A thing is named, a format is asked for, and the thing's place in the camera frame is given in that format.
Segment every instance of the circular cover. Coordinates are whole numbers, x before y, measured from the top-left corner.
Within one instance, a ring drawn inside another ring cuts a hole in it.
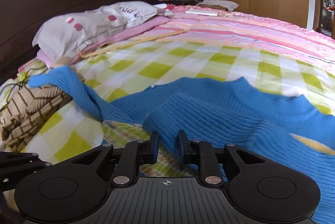
[[[248,165],[230,182],[228,195],[244,214],[261,222],[310,217],[320,190],[310,177],[283,165]]]
[[[106,195],[104,182],[86,165],[53,166],[25,177],[15,202],[37,222],[69,222],[95,210]]]

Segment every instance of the blue ribbed sweater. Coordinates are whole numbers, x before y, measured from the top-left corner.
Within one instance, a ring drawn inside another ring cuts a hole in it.
[[[139,123],[148,131],[158,130],[163,144],[174,155],[175,137],[179,129],[184,129],[190,139],[206,140],[214,147],[233,142],[303,172],[321,189],[313,219],[335,223],[335,157],[315,151],[290,135],[335,149],[335,117],[320,113],[303,95],[263,93],[244,78],[232,82],[180,78],[108,103],[67,66],[32,76],[28,84],[60,87],[101,121]]]

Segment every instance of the checkered bed sheet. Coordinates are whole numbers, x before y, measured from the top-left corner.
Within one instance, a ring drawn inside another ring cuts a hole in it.
[[[321,112],[335,114],[333,75],[264,50],[192,41],[150,41],[81,61],[76,69],[107,101],[184,76],[219,81],[244,76],[261,91],[304,94]],[[57,163],[100,145],[102,140],[101,123],[72,101],[46,122],[24,152],[36,152],[41,159]]]

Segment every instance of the pink striped bed sheet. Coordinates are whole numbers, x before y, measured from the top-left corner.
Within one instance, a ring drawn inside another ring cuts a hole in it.
[[[176,35],[173,39],[263,49],[313,64],[335,74],[335,40],[330,37],[280,20],[241,12],[215,10],[219,12],[217,17],[185,14],[189,8],[191,7],[175,7],[172,10],[172,21],[155,27],[140,37],[187,29],[188,32]]]

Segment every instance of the black nightstand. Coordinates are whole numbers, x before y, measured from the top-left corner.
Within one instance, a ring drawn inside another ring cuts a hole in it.
[[[187,5],[195,6],[199,2],[196,2],[194,0],[163,0],[162,1],[162,3],[172,4],[176,6],[187,6]]]

